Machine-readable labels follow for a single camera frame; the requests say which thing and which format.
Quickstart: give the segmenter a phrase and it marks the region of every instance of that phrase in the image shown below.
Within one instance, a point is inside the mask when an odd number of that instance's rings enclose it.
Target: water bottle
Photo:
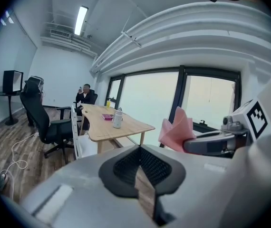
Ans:
[[[123,119],[123,112],[122,112],[122,108],[120,107],[116,111],[115,116],[113,118],[113,127],[121,128],[122,119]]]
[[[110,99],[108,99],[108,101],[107,101],[107,103],[106,103],[106,107],[109,108],[110,105],[111,105],[111,101],[110,101]]]

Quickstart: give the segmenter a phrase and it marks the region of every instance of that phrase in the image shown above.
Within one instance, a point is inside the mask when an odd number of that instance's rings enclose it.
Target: window frame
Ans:
[[[122,90],[123,90],[123,85],[124,85],[124,79],[125,79],[125,75],[124,74],[121,74],[121,75],[118,75],[118,76],[114,76],[114,77],[111,77],[110,78],[110,81],[109,81],[109,84],[108,84],[108,89],[107,89],[107,94],[106,94],[106,98],[105,98],[105,104],[107,104],[107,101],[108,99],[115,103],[115,109],[118,108],[118,104],[120,102],[120,98],[121,98],[121,94],[122,94]],[[112,86],[112,82],[113,81],[117,81],[117,80],[121,80],[120,82],[120,85],[118,87],[118,92],[117,92],[117,95],[116,95],[116,99],[113,99],[113,98],[110,98],[109,97],[109,94],[110,94],[110,90],[111,90],[111,86]]]
[[[112,82],[115,80],[121,80],[120,86],[118,89],[117,97],[115,99],[110,99],[112,102],[114,102],[115,109],[118,108],[121,94],[124,86],[124,80],[128,76],[135,76],[135,75],[141,75],[141,74],[152,74],[152,73],[164,73],[164,72],[179,72],[178,79],[177,79],[177,85],[175,89],[174,94],[174,100],[172,104],[172,108],[168,117],[168,120],[172,123],[174,121],[174,114],[176,108],[179,106],[182,106],[183,96],[185,92],[186,87],[186,81],[187,76],[204,76],[204,77],[212,77],[212,78],[219,78],[219,79],[225,79],[229,81],[235,82],[235,99],[234,99],[234,111],[237,110],[241,105],[241,97],[242,97],[242,85],[241,85],[241,72],[240,71],[232,71],[232,70],[226,70],[226,69],[219,69],[219,68],[213,68],[213,67],[203,67],[203,66],[174,66],[174,67],[162,67],[162,68],[155,68],[155,69],[148,69],[148,70],[141,70],[136,71],[128,74],[121,74],[110,78],[107,95],[105,99],[105,105],[107,103],[107,100],[109,99],[110,89]],[[195,131],[201,132],[201,133],[207,133],[211,131],[216,131],[217,129],[211,128],[206,124],[203,123],[193,123],[193,129]]]

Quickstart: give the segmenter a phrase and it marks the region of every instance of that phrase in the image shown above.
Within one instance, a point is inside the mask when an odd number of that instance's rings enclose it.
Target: ceiling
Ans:
[[[95,43],[95,50],[100,54],[120,36],[123,28],[126,31],[165,9],[199,1],[208,0],[48,0],[46,27],[56,27],[73,33],[79,7],[86,6],[89,10],[81,36]],[[244,0],[238,3],[268,12],[263,4]]]

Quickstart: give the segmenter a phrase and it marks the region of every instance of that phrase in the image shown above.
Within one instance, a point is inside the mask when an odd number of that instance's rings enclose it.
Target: white chair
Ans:
[[[71,106],[71,122],[73,130],[73,144],[75,156],[77,159],[97,154],[97,143],[89,139],[88,135],[78,135],[77,132],[77,113],[74,106]]]

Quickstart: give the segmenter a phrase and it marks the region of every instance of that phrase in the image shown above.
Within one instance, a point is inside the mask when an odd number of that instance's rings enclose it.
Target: pink cloth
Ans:
[[[167,119],[162,122],[162,129],[159,135],[159,142],[169,148],[184,152],[183,141],[195,139],[193,133],[193,119],[187,118],[185,111],[177,107],[174,115],[174,122],[171,124]]]

